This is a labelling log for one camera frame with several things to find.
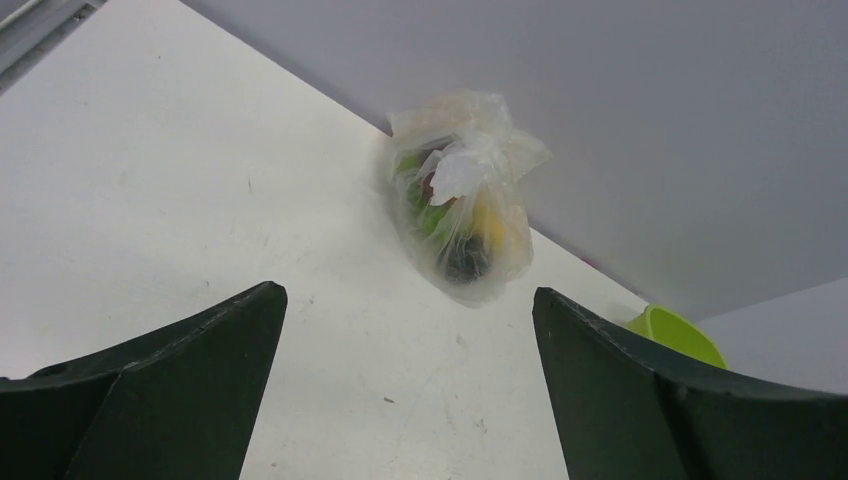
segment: white surface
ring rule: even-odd
[[[612,320],[644,302],[534,234],[499,301],[454,303],[381,208],[384,141],[176,0],[108,2],[0,96],[0,372],[272,279],[289,307],[242,478],[563,478],[535,288]]]
[[[844,0],[185,2],[377,125],[504,93],[534,225],[690,318],[848,275]]]
[[[848,278],[699,323],[730,367],[848,395]]]

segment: yellow fruit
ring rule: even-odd
[[[504,224],[497,210],[489,200],[489,194],[482,191],[474,200],[474,210],[471,216],[471,231],[479,235],[485,245],[494,253],[503,252],[509,227]]]

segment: scuff mark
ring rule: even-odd
[[[456,336],[456,344],[459,345],[459,348],[463,349],[464,351],[468,351],[468,342],[466,342],[465,339],[462,338],[462,335]]]

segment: gray wall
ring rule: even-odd
[[[698,319],[848,275],[848,2],[185,0],[368,121],[506,94],[534,226]]]
[[[27,0],[0,0],[0,22],[26,2]]]
[[[731,369],[848,394],[848,278],[699,323]]]

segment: green plastic bowl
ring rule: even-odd
[[[642,315],[626,325],[631,332],[672,350],[727,370],[727,363],[710,337],[682,316],[658,305],[648,305]]]

